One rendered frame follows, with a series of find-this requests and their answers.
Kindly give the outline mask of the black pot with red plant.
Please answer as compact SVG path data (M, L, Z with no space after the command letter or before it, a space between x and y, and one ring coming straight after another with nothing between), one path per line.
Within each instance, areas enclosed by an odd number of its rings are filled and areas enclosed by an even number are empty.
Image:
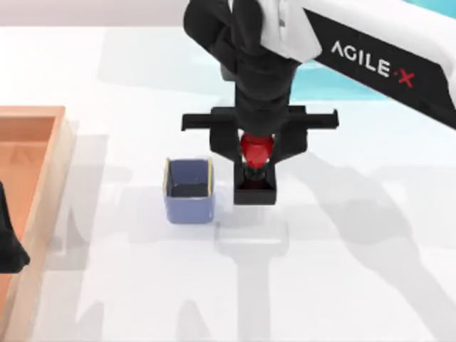
M258 137L243 133L239 141L240 160L234 163L234 204L246 206L276 203L275 166L270 162L272 135Z

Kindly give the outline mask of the blue square plant pot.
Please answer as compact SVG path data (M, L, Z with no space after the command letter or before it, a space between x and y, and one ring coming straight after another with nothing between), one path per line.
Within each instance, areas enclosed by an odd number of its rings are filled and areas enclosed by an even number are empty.
M173 224L206 224L214 219L214 166L210 158L165 160L162 197Z

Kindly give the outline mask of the shallow salmon-coloured box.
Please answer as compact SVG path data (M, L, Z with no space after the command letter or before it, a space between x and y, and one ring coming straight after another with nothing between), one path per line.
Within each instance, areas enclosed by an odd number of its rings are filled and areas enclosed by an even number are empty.
M0 330L23 329L37 307L46 250L71 162L74 133L62 106L0 105L0 181L31 263L0 275Z

